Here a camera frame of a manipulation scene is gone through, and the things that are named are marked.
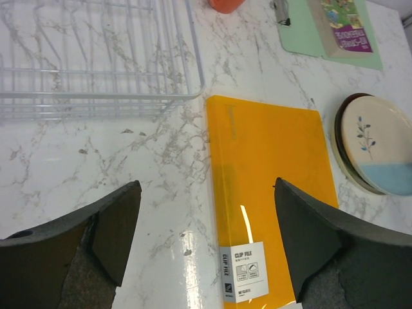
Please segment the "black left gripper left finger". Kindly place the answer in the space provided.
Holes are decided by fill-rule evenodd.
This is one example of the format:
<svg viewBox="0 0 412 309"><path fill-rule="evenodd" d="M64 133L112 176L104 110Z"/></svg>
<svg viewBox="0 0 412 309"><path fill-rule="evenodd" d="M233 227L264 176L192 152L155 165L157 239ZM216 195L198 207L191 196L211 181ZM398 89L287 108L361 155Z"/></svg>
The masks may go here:
<svg viewBox="0 0 412 309"><path fill-rule="evenodd" d="M111 308L122 285L142 189L107 196L1 240L1 308Z"/></svg>

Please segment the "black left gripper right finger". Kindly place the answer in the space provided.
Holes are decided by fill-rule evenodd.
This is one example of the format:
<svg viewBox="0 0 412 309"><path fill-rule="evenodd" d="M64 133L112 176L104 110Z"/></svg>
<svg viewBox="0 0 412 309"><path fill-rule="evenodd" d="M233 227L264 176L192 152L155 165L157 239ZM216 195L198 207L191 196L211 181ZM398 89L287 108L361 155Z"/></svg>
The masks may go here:
<svg viewBox="0 0 412 309"><path fill-rule="evenodd" d="M303 308L411 308L411 235L336 209L282 178L274 199Z"/></svg>

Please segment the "cream leaf pattern plate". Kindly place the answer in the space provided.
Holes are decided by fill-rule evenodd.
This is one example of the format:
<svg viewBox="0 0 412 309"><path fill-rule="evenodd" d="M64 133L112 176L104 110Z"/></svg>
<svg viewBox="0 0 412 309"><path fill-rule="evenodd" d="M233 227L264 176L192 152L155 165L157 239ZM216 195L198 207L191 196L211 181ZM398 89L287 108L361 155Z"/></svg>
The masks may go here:
<svg viewBox="0 0 412 309"><path fill-rule="evenodd" d="M411 196L411 120L405 113L383 98L352 95L335 124L357 176L384 194Z"/></svg>

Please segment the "green cream branch plate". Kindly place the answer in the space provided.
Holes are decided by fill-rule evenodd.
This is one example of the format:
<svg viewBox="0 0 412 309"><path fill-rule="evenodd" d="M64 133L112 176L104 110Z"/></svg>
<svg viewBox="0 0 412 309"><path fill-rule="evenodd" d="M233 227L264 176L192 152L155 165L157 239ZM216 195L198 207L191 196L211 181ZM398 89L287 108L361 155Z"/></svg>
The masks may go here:
<svg viewBox="0 0 412 309"><path fill-rule="evenodd" d="M357 188L359 188L360 190L363 190L364 192L383 196L384 195L383 192L380 192L374 189L372 186L366 183L360 176L355 175L353 170L347 168L346 164L344 163L344 160L341 158L341 155L339 153L339 149L337 147L337 141L335 137L335 130L333 126L330 129L330 140L331 140L331 147L332 147L334 157L341 171L344 173L345 177L347 177L347 179L349 179L349 181L352 184L354 184Z"/></svg>

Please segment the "orange plastic folder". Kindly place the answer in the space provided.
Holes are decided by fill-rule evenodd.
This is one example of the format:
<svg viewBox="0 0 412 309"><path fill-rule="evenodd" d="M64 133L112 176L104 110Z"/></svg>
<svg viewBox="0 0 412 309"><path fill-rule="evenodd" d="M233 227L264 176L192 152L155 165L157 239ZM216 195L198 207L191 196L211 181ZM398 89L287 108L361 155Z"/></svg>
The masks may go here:
<svg viewBox="0 0 412 309"><path fill-rule="evenodd" d="M207 100L225 308L295 301L279 229L278 178L338 205L319 112L230 97Z"/></svg>

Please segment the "green clipboard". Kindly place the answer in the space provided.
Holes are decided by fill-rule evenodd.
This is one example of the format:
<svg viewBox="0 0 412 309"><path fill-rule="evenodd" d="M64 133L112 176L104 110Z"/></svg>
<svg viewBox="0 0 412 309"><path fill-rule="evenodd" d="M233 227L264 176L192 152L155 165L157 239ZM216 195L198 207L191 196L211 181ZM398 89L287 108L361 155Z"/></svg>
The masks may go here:
<svg viewBox="0 0 412 309"><path fill-rule="evenodd" d="M373 48L373 54L363 58L329 58L323 48L316 25L308 7L309 1L274 1L277 29L282 47L291 53L321 57L328 61L362 68L382 70L377 40L371 25L365 1L354 1Z"/></svg>

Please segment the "purple book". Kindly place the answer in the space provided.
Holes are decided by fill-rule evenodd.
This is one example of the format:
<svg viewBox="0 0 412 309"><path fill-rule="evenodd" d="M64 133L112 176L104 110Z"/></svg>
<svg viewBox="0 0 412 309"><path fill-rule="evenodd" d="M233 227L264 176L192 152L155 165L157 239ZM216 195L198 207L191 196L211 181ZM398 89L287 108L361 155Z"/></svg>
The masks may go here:
<svg viewBox="0 0 412 309"><path fill-rule="evenodd" d="M311 0L312 18L329 58L363 58L373 54L354 1Z"/></svg>

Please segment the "orange mug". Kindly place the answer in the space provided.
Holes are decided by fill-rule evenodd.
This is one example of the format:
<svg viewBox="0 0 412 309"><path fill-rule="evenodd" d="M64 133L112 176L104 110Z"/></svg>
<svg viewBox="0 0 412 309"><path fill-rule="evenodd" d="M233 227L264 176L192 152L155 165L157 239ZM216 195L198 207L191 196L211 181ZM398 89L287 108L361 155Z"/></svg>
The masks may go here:
<svg viewBox="0 0 412 309"><path fill-rule="evenodd" d="M230 14L237 10L245 0L208 0L209 5L217 12Z"/></svg>

